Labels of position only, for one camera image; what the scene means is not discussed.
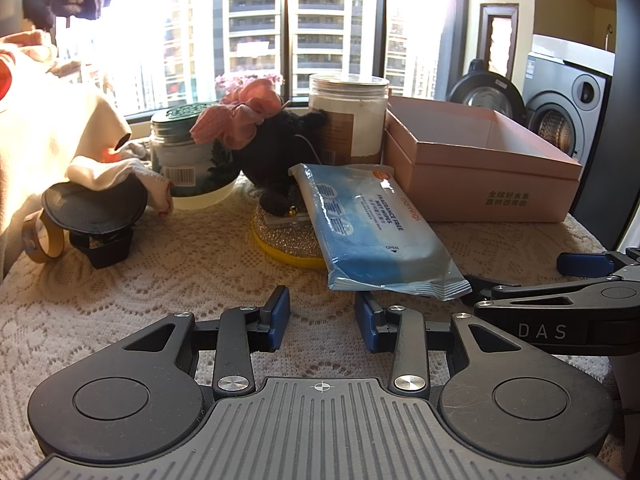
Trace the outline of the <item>blue wet wipes pack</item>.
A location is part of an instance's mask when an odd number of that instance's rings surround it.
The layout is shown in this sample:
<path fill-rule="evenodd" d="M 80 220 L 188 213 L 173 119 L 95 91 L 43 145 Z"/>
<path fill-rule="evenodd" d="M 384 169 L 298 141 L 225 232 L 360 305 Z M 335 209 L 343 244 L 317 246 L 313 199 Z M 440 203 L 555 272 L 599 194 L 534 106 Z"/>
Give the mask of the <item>blue wet wipes pack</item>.
<path fill-rule="evenodd" d="M 471 291 L 444 244 L 382 165 L 298 164 L 298 184 L 336 292 L 449 301 Z"/>

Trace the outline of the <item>glittery round yellow pad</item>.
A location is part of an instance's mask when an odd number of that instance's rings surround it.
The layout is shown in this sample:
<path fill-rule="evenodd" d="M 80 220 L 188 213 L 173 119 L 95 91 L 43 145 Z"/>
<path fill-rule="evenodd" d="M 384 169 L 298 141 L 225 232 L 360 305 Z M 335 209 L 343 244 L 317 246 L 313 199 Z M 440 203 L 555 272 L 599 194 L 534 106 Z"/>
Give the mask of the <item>glittery round yellow pad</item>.
<path fill-rule="evenodd" d="M 252 234 L 271 258 L 299 269 L 326 270 L 320 246 L 308 214 L 277 217 L 261 206 L 252 215 Z"/>

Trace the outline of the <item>pink hair scrunchie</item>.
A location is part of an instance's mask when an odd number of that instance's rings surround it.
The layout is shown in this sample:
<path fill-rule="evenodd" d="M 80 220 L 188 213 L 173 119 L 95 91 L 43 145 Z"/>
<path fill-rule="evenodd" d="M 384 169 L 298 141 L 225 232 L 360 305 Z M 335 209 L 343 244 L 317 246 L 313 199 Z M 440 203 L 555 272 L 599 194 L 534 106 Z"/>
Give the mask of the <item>pink hair scrunchie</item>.
<path fill-rule="evenodd" d="M 257 129 L 280 113 L 283 103 L 270 78 L 255 78 L 227 92 L 221 101 L 198 115 L 190 129 L 196 144 L 219 141 L 239 151 L 253 141 Z"/>

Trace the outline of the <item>white glove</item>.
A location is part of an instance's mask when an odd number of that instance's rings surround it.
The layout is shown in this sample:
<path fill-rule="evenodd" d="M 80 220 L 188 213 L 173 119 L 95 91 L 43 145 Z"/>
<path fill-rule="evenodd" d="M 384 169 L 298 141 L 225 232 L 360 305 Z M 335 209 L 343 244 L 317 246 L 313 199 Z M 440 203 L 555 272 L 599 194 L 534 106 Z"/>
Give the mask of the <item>white glove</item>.
<path fill-rule="evenodd" d="M 161 216 L 174 211 L 171 182 L 145 166 L 139 159 L 128 158 L 119 162 L 97 162 L 85 157 L 75 157 L 66 169 L 66 178 L 91 191 L 114 188 L 128 177 L 136 177 L 148 192 L 148 205 Z"/>

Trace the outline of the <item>green lid glass jar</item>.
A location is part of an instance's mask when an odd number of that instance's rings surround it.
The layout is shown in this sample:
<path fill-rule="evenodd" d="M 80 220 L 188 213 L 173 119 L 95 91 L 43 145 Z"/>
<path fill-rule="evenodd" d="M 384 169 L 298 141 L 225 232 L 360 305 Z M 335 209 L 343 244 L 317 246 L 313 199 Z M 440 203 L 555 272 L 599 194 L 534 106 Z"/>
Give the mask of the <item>green lid glass jar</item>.
<path fill-rule="evenodd" d="M 181 104 L 151 117 L 152 169 L 171 183 L 176 209 L 204 209 L 225 200 L 240 170 L 220 142 L 196 144 L 190 130 L 209 103 Z"/>

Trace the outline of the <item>pink cardboard box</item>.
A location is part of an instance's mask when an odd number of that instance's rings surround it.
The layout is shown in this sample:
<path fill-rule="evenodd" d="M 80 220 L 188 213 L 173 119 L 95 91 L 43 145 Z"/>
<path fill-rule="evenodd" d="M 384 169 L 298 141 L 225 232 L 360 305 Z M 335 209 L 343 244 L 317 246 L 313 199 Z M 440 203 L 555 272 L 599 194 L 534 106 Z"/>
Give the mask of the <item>pink cardboard box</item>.
<path fill-rule="evenodd" d="M 493 110 L 392 96 L 383 162 L 428 222 L 563 221 L 582 166 Z"/>

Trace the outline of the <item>grey washing machine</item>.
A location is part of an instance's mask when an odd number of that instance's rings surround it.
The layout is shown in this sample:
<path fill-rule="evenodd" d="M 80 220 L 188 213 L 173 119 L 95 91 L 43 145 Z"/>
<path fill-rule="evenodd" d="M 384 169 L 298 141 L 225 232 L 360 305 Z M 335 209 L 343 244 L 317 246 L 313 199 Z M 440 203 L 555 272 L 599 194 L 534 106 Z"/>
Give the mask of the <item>grey washing machine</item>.
<path fill-rule="evenodd" d="M 614 63 L 610 51 L 535 35 L 523 88 L 476 58 L 448 100 L 495 110 L 585 166 L 600 136 Z"/>

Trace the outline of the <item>white lace tablecloth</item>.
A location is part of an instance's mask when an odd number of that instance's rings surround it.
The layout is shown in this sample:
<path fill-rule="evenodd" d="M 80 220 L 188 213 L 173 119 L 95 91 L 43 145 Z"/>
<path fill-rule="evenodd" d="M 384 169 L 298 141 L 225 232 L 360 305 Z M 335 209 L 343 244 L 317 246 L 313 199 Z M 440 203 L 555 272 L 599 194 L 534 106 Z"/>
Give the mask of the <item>white lace tablecloth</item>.
<path fill-rule="evenodd" d="M 355 321 L 354 296 L 332 292 L 326 270 L 299 269 L 269 257 L 250 230 L 257 191 L 244 178 L 206 209 L 146 212 L 127 260 L 94 270 L 67 246 L 54 263 L 21 254 L 1 283 L 1 479 L 21 479 L 41 460 L 27 421 L 34 389 L 53 373 L 165 315 L 260 306 L 288 286 L 292 312 L 281 350 L 254 353 L 256 382 L 265 376 L 378 377 L 392 356 L 370 353 Z M 560 252 L 604 252 L 571 216 L 563 223 L 431 223 L 464 274 L 503 283 L 565 281 Z"/>

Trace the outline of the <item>white powder plastic jar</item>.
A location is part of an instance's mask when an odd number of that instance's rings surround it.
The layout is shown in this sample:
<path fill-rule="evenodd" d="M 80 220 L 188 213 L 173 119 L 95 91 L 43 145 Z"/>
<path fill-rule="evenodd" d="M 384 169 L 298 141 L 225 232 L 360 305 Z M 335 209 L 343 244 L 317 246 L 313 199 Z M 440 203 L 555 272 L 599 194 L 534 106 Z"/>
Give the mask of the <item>white powder plastic jar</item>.
<path fill-rule="evenodd" d="M 309 109 L 326 113 L 320 134 L 320 159 L 324 164 L 380 162 L 389 84 L 387 79 L 375 76 L 309 77 Z"/>

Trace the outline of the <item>brown tape roll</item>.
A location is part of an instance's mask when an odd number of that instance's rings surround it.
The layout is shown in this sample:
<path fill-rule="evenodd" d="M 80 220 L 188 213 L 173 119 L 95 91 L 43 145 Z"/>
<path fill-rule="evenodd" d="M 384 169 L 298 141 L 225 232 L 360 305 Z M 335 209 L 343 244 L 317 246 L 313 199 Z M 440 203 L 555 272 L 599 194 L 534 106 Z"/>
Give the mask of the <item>brown tape roll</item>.
<path fill-rule="evenodd" d="M 24 253 L 35 263 L 58 260 L 65 246 L 63 229 L 57 226 L 41 209 L 29 214 L 22 225 Z"/>

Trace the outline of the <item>pink orchid flower pot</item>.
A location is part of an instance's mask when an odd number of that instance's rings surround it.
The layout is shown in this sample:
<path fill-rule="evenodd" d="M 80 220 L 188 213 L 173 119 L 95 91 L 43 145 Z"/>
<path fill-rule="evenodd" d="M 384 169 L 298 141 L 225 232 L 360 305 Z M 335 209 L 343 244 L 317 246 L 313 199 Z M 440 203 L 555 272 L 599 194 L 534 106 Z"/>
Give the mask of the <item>pink orchid flower pot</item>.
<path fill-rule="evenodd" d="M 244 70 L 244 72 L 227 72 L 218 75 L 215 78 L 215 87 L 218 92 L 225 96 L 230 92 L 242 89 L 247 84 L 258 79 L 270 81 L 273 87 L 277 87 L 283 82 L 283 76 L 278 73 L 252 73 Z"/>

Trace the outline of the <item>dark framed mirror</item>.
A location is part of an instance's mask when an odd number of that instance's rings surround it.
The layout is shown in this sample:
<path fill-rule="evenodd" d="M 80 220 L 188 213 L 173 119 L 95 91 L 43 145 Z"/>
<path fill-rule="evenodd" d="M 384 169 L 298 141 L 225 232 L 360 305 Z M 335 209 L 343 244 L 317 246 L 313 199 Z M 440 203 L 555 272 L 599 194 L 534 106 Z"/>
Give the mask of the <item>dark framed mirror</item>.
<path fill-rule="evenodd" d="M 476 57 L 493 73 L 511 79 L 518 43 L 517 3 L 482 3 Z"/>

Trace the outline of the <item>beige cloth pile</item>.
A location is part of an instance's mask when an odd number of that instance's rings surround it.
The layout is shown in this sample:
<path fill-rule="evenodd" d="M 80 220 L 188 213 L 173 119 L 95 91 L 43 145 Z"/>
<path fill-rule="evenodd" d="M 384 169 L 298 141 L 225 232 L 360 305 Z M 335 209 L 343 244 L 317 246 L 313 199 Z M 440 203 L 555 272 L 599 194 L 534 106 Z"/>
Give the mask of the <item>beige cloth pile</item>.
<path fill-rule="evenodd" d="M 42 30 L 1 38 L 1 274 L 23 250 L 23 220 L 40 195 L 64 179 L 80 155 L 100 159 L 131 129 L 92 84 L 52 73 L 56 58 Z"/>

